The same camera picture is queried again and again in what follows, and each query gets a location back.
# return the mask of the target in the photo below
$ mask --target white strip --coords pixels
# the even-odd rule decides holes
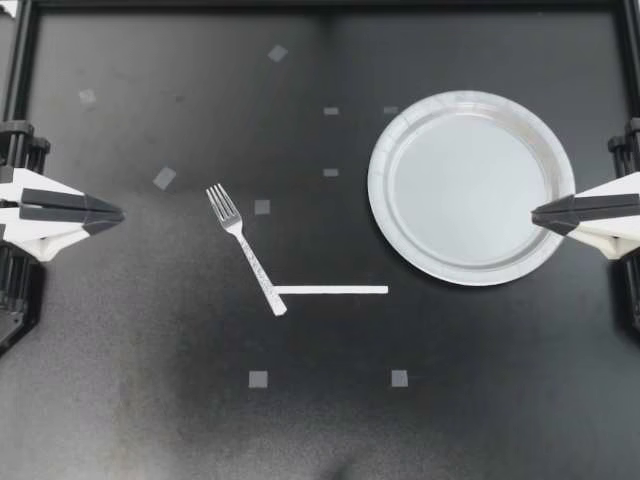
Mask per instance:
[[[280,295],[389,293],[389,287],[386,285],[277,285],[275,289]]]

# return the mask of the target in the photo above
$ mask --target black table surface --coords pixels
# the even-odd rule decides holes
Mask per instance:
[[[640,344],[598,252],[566,241],[523,279],[456,287],[373,221],[384,106],[457,89],[539,115],[578,191],[613,178],[629,111],[605,12],[45,16],[29,118],[46,171],[127,219],[48,265],[40,325],[0,360],[2,478],[636,478]],[[214,182],[274,283],[389,295],[286,297],[274,317]]]

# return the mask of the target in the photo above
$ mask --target fork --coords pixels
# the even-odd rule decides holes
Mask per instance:
[[[265,272],[262,265],[260,265],[258,258],[242,234],[242,216],[240,212],[238,212],[231,198],[229,198],[229,195],[227,195],[227,192],[225,192],[219,183],[207,188],[206,192],[209,197],[209,202],[211,202],[211,208],[216,213],[220,225],[222,225],[222,228],[224,228],[227,233],[236,237],[242,247],[242,251],[253,269],[253,274],[258,280],[264,296],[267,297],[267,302],[269,302],[274,315],[279,316],[284,314],[284,312],[287,311],[287,307],[282,301],[282,298],[280,298],[280,295],[278,295],[278,292],[276,292],[271,280],[269,280],[267,276],[267,272]]]

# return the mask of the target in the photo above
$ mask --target paper plate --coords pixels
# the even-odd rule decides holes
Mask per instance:
[[[542,120],[497,95],[458,91],[415,103],[385,129],[368,177],[389,243],[434,277],[495,285],[551,256],[561,236],[531,210],[575,193],[571,164]]]

